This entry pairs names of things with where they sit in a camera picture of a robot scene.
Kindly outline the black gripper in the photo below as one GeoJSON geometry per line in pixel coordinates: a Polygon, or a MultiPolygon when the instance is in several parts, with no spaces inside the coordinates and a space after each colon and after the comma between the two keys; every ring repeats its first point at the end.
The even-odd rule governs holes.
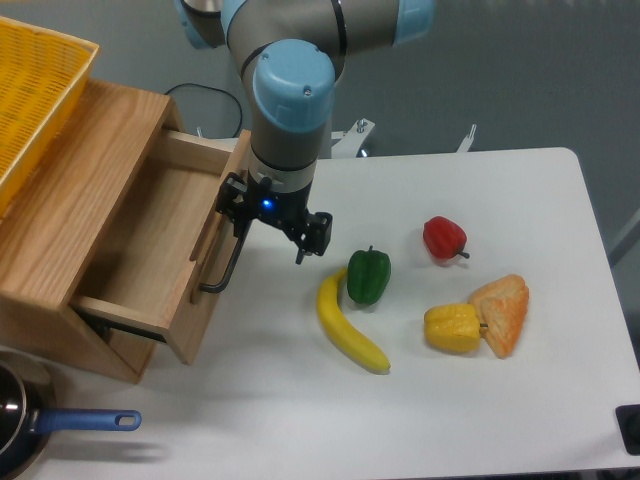
{"type": "Polygon", "coordinates": [[[234,233],[253,220],[281,230],[296,243],[295,263],[301,265],[307,256],[323,256],[331,241],[333,216],[328,212],[309,214],[307,202],[311,185],[294,192],[278,192],[267,177],[257,182],[230,173],[219,188],[215,211],[234,224],[234,233]]]}

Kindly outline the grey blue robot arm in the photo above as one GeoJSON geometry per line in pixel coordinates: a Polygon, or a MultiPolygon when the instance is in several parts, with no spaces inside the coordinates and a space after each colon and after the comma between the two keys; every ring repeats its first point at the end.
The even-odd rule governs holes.
{"type": "Polygon", "coordinates": [[[321,256],[332,217],[307,202],[346,60],[425,35],[432,1],[177,1],[197,49],[228,48],[252,110],[248,174],[229,174],[216,210],[244,238],[253,220],[280,231],[296,259],[321,256]]]}

